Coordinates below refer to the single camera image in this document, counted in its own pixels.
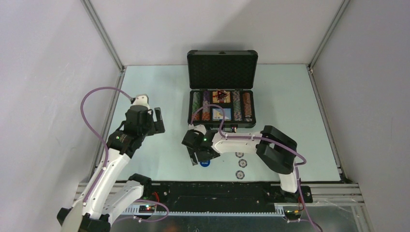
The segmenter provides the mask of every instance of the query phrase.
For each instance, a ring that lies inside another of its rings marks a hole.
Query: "white table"
[[[246,168],[239,167],[234,153],[212,159],[208,167],[192,165],[181,144],[188,129],[191,89],[187,66],[128,66],[121,89],[131,96],[146,93],[151,108],[161,108],[166,132],[147,137],[118,180],[139,173],[157,181],[279,181],[256,154],[244,155]],[[257,124],[239,132],[272,125],[293,138],[298,152],[306,157],[307,164],[299,168],[303,181],[339,181],[305,65],[258,65],[252,91]],[[129,107],[130,102],[120,95],[110,134],[125,120]],[[244,179],[236,178],[238,170],[245,173]]]

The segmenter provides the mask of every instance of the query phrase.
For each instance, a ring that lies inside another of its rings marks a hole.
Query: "black case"
[[[200,92],[201,104],[203,92],[211,91],[210,103],[212,103],[212,91],[223,89],[226,91],[240,91],[242,121],[233,120],[233,99],[231,93],[231,103],[217,103],[222,108],[231,108],[232,120],[225,120],[224,127],[252,128],[256,124],[255,104],[253,101],[253,80],[255,78],[258,53],[254,50],[247,51],[198,51],[188,52],[188,71],[190,76],[190,107],[188,113],[188,124],[192,117],[192,101],[194,92]],[[243,93],[250,94],[252,121],[245,121],[243,107]],[[194,121],[194,125],[203,124],[208,128],[219,127],[220,121],[212,120],[212,109],[210,107],[211,119],[202,121],[202,111],[200,111],[199,121]]]

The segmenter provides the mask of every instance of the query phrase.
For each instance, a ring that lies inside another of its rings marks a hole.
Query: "poker chip stack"
[[[232,92],[232,98],[234,101],[234,121],[242,121],[241,99],[239,91]]]
[[[202,97],[202,105],[208,105],[210,101],[210,92],[209,91],[204,91],[204,96]],[[202,120],[203,121],[209,121],[211,119],[211,113],[209,107],[205,107],[202,110]]]
[[[245,121],[251,122],[252,121],[252,108],[250,106],[250,94],[244,93],[243,100],[244,100]]]
[[[193,98],[192,98],[192,117],[194,121],[199,121],[199,112],[194,116],[193,114],[195,111],[199,109],[201,104],[201,93],[200,92],[194,92],[193,93]]]

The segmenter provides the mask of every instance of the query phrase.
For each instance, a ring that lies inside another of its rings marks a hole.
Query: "robotic arm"
[[[206,130],[204,125],[193,126],[185,134],[182,144],[188,148],[193,165],[219,157],[226,152],[257,154],[274,172],[279,174],[282,190],[295,193],[297,179],[294,171],[295,155],[278,147],[270,147],[269,142],[254,139],[269,138],[296,151],[297,143],[272,126],[265,126],[263,131],[254,133],[223,133],[218,130]]]
[[[144,193],[150,196],[149,191],[144,191],[144,186],[149,187],[151,179],[134,174],[121,191],[106,201],[118,175],[144,139],[147,136],[165,132],[161,109],[155,108],[154,110],[157,121],[153,119],[154,113],[148,105],[146,94],[138,95],[133,99],[131,107],[125,114],[126,120],[108,137],[108,158],[105,167],[105,160],[102,159],[73,207],[60,209],[57,219],[61,225],[69,214],[75,213],[74,208],[81,207],[81,217],[78,221],[80,231],[109,231],[112,223],[132,202],[143,197]],[[77,232],[78,226],[71,231]]]

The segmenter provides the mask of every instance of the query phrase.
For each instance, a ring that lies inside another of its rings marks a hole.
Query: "metal frame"
[[[337,24],[339,23],[341,17],[343,16],[346,8],[348,7],[349,3],[351,0],[343,0],[341,3],[335,17],[332,20],[332,23],[330,24],[329,28],[327,29],[324,37],[322,38],[318,48],[316,49],[315,54],[312,57],[312,60],[310,63],[307,65],[307,72],[310,77],[310,81],[312,84],[313,91],[316,96],[316,100],[318,102],[318,107],[320,110],[320,113],[322,115],[323,123],[326,129],[327,136],[329,138],[329,142],[332,148],[333,155],[335,157],[335,162],[337,164],[337,167],[339,168],[339,173],[341,174],[342,177],[346,176],[346,173],[343,170],[343,165],[342,161],[340,160],[337,147],[329,126],[329,121],[326,116],[325,108],[323,106],[322,99],[320,97],[319,91],[317,84],[315,82],[314,76],[313,76],[313,67],[316,64],[321,52],[323,51],[323,48],[326,46],[329,38],[331,37],[332,33],[334,32]],[[110,56],[113,58],[115,64],[117,65],[118,69],[121,71],[116,87],[121,88],[122,81],[124,79],[125,71],[126,68],[124,67],[123,63],[121,62],[113,44],[112,41],[110,40],[100,18],[98,17],[92,3],[90,0],[81,0],[81,2],[84,5],[85,10],[87,11],[92,23],[94,24],[98,34],[100,35],[104,45],[107,47],[107,50],[110,54]],[[119,93],[116,92],[113,94],[112,100],[110,102],[110,108],[107,113],[107,117],[105,119],[104,123],[104,128],[102,130],[102,136],[103,138],[106,138],[108,136],[109,128],[111,126],[111,120],[114,115],[114,110],[117,104]],[[99,145],[99,149],[96,153],[95,156],[95,162],[94,164],[97,163],[97,160],[102,156],[103,154],[103,146]],[[90,178],[95,170],[95,166],[91,167],[89,176]],[[87,183],[79,183],[77,192],[75,195],[75,199],[79,197],[79,195],[82,193],[84,190],[85,186]],[[124,183],[116,183],[111,190],[109,196],[114,195],[117,191],[119,191],[125,184]],[[314,184],[308,184],[308,183],[302,183],[302,185],[309,186],[311,188],[312,192],[312,197],[313,197],[313,203],[308,203],[308,206],[336,206],[336,207],[345,207],[345,206],[350,206],[352,209],[352,213],[355,218],[356,226],[358,228],[359,232],[373,232],[374,229],[371,225],[365,202],[363,199],[363,196],[360,192],[359,185],[358,184],[343,184],[343,183],[314,183]],[[296,206],[297,204],[294,203],[280,203],[277,204],[277,207],[285,207],[285,206]],[[189,216],[193,213],[188,213],[188,212],[178,212],[178,215],[186,215]]]

